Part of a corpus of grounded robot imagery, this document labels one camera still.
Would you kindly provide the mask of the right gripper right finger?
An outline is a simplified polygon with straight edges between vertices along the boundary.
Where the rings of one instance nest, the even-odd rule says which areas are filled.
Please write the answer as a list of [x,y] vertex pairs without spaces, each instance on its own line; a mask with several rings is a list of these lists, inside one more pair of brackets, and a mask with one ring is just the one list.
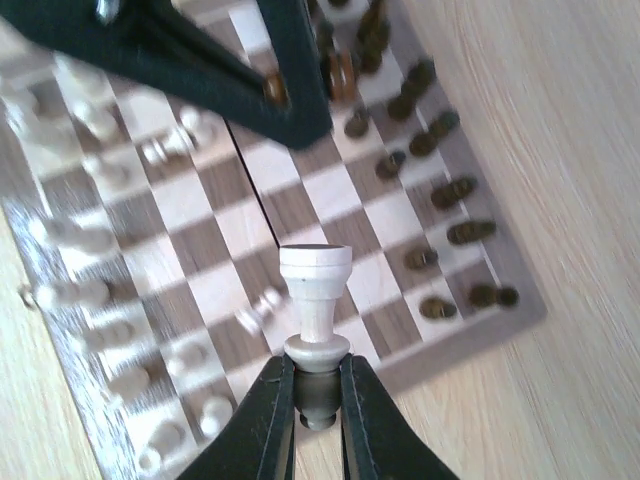
[[345,479],[457,480],[416,435],[365,357],[340,364]]

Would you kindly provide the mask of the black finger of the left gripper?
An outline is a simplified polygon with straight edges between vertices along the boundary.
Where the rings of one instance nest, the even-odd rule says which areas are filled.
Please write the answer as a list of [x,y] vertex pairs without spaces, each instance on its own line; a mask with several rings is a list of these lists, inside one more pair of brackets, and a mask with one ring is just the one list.
[[303,1],[258,4],[280,68],[284,101],[267,81],[169,1],[4,1],[1,16],[40,47],[213,111],[291,149],[331,130],[325,86]]

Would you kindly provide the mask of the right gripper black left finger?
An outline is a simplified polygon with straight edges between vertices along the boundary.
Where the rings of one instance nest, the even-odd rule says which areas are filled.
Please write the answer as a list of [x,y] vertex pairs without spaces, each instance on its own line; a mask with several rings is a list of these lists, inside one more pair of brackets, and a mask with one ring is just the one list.
[[292,479],[294,372],[288,356],[269,359],[229,423],[178,479]]

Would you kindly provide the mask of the white rook piece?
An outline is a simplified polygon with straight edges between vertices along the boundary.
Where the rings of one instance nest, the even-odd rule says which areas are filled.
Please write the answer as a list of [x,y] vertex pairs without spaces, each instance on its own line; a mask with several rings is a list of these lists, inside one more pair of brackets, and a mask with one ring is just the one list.
[[300,332],[284,345],[295,365],[294,405],[304,427],[331,427],[340,408],[339,364],[350,342],[334,332],[335,304],[352,272],[352,249],[341,245],[286,245],[280,248],[284,279]]

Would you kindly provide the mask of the wooden chess board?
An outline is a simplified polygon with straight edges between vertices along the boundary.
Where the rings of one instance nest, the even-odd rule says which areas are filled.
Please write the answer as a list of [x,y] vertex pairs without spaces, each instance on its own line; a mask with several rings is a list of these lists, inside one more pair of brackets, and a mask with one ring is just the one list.
[[[415,33],[409,14],[403,4],[398,1],[391,1],[388,3],[387,8],[389,8],[390,5],[396,5],[400,9]],[[5,60],[11,60],[32,51],[42,52],[55,57],[52,53],[29,46],[15,57]],[[285,188],[297,180],[298,173],[292,157],[296,153],[307,152],[313,147],[305,151],[295,152],[270,140],[261,138],[240,126],[230,123],[227,124],[236,126],[248,133],[251,137],[273,146],[273,151],[269,153],[251,153],[244,151],[242,156],[248,170],[249,180],[273,234],[277,252],[279,246],[287,245],[282,243],[279,238],[278,230],[282,221],[273,215],[265,199],[274,190]],[[470,151],[473,153],[467,138],[466,142]],[[474,157],[482,178],[488,186],[479,162],[475,155]],[[493,197],[492,206],[496,216],[506,225],[508,230],[507,237],[514,245],[513,254],[509,258],[500,258],[498,265],[500,273],[508,276],[517,284],[520,304],[516,312],[510,314],[502,313],[491,318],[466,323],[458,330],[443,332],[428,338],[407,334],[395,328],[385,328],[372,332],[360,325],[350,326],[337,323],[335,320],[337,332],[350,341],[354,353],[363,355],[369,360],[371,365],[377,370],[385,387],[392,393],[421,383],[436,372],[448,368],[452,363],[468,358],[487,346],[504,341],[506,338],[540,321],[545,316],[546,309],[544,302],[513,239],[500,207],[490,188],[489,190]],[[1,199],[8,223],[11,226],[2,194]],[[27,265],[26,257],[17,242],[14,230],[13,233],[30,280],[36,284]],[[268,285],[266,288],[271,286],[280,287],[282,285],[278,266],[278,252],[276,267],[278,280],[275,284]],[[297,332],[298,325],[290,308],[280,310],[268,320],[268,323],[270,320],[275,320],[285,328],[281,347],[276,351],[279,352],[285,340]]]

